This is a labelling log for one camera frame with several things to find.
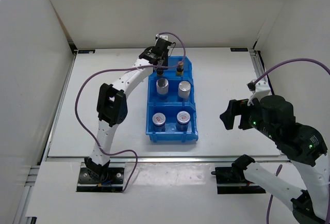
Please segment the yellow oil bottle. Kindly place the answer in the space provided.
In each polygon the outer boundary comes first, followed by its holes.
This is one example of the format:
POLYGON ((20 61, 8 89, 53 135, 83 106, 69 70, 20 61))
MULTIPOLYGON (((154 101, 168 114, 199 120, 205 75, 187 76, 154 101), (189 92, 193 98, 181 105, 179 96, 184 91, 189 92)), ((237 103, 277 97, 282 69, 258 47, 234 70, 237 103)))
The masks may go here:
POLYGON ((184 74, 184 63, 180 61, 176 68, 176 76, 183 76, 184 74))
POLYGON ((158 69, 156 70, 156 74, 157 74, 157 77, 162 77, 162 76, 163 76, 163 69, 158 68, 158 69))

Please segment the silver-lid shaker blue label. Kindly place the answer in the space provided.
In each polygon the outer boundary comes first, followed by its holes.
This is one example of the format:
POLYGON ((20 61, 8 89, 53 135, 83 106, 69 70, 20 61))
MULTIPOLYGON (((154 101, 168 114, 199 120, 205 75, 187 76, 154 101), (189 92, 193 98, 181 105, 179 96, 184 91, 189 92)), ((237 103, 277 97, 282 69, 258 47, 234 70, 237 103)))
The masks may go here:
POLYGON ((191 84, 188 81, 181 81, 178 84, 178 101, 186 102, 189 101, 191 92, 191 84))

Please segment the white-lid spice jar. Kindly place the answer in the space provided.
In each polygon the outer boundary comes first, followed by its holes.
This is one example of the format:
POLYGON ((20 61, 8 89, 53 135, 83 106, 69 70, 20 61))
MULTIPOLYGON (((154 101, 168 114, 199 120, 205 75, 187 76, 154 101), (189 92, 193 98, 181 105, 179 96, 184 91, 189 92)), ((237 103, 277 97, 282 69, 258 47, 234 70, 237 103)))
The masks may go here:
POLYGON ((155 132, 164 132, 166 130, 166 117, 163 113, 155 113, 152 116, 152 122, 155 132))
POLYGON ((180 111, 176 116, 176 129, 180 132, 188 130, 191 116, 187 111, 180 111))

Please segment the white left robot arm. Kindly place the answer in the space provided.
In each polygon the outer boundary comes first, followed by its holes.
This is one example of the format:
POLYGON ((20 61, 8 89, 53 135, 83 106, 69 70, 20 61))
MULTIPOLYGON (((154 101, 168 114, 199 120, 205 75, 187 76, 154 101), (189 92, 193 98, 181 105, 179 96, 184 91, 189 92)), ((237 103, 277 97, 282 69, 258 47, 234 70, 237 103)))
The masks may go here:
POLYGON ((108 167, 111 145, 118 126, 128 114, 127 98, 131 92, 154 71, 167 70, 169 49, 172 42, 160 34, 153 46, 147 47, 134 65, 124 68, 124 74, 112 84, 102 84, 98 93, 96 111, 98 132, 92 135, 95 141, 93 152, 84 159, 89 176, 97 183, 108 182, 108 167))

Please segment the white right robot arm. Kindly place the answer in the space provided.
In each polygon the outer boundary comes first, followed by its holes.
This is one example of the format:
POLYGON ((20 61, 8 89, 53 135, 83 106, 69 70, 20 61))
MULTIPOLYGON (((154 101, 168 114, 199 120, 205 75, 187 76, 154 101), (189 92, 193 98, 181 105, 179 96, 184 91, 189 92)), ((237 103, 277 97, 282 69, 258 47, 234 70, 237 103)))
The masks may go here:
POLYGON ((293 105, 279 95, 231 100, 221 115, 231 130, 240 116, 239 128, 256 129, 272 140, 298 170, 306 188, 291 185, 265 170, 248 155, 232 164, 232 178, 249 181, 280 200, 299 223, 329 223, 329 152, 319 131, 295 120, 293 105))

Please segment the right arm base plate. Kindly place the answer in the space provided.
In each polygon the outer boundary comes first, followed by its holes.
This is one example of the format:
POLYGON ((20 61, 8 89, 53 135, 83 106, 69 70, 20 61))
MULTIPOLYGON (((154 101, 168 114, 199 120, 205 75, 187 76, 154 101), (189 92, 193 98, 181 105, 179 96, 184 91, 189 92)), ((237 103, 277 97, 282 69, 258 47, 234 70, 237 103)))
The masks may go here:
POLYGON ((216 178, 218 195, 265 194, 259 185, 236 174, 232 167, 216 167, 211 172, 216 178))

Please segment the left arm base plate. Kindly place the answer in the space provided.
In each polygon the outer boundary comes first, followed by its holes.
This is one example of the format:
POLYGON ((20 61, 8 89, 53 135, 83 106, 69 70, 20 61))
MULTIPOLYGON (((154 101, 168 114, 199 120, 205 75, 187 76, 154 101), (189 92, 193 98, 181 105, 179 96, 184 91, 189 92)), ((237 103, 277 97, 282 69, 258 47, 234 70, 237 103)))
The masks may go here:
POLYGON ((76 191, 81 193, 120 193, 124 188, 125 164, 110 163, 105 174, 97 179, 81 165, 76 191))

